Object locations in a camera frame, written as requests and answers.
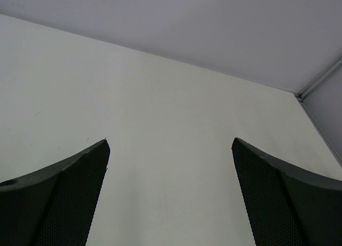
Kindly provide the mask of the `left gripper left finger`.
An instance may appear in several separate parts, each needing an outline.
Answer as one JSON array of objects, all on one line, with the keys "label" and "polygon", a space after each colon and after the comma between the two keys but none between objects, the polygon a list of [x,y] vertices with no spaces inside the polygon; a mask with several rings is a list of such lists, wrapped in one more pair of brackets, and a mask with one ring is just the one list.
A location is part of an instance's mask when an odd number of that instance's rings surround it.
[{"label": "left gripper left finger", "polygon": [[86,245],[109,156],[101,140],[1,182],[1,245]]}]

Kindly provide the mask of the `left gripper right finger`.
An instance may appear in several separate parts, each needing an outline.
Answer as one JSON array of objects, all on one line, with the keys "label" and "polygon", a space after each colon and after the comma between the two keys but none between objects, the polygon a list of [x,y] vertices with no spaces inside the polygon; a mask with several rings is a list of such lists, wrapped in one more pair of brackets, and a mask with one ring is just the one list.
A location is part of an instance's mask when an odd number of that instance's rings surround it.
[{"label": "left gripper right finger", "polygon": [[256,245],[341,245],[341,181],[235,138],[232,155]]}]

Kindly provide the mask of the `right aluminium side rail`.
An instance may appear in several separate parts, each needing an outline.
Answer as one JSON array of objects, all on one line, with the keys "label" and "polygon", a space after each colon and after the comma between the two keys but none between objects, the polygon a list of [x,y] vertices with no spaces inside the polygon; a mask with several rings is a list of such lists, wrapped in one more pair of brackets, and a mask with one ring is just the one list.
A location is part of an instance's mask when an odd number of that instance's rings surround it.
[{"label": "right aluminium side rail", "polygon": [[302,98],[300,96],[298,96],[298,95],[294,95],[294,96],[297,99],[297,101],[299,102],[299,104],[301,105],[301,107],[303,108],[303,110],[305,111],[305,113],[308,116],[308,118],[310,119],[311,123],[314,125],[315,129],[319,133],[320,137],[322,138],[322,140],[324,141],[326,146],[329,148],[330,152],[333,154],[333,156],[336,159],[336,161],[339,164],[339,166],[341,166],[341,159],[340,159],[340,157],[337,155],[336,151],[334,150],[334,148],[332,147],[330,142],[327,140],[326,136],[324,135],[322,130],[319,128],[319,126],[317,125],[317,123],[314,120],[314,118],[310,115],[310,113],[309,113],[309,111],[308,111],[304,101],[302,100]]}]

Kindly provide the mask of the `right aluminium frame post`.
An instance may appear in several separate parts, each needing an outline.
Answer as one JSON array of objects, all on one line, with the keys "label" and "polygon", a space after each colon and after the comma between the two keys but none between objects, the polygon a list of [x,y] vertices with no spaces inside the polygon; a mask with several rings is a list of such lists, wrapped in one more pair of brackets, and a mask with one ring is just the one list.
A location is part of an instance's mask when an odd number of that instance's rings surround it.
[{"label": "right aluminium frame post", "polygon": [[327,82],[341,69],[341,53],[323,70],[319,72],[308,84],[298,93],[294,94],[299,102],[303,102],[311,93]]}]

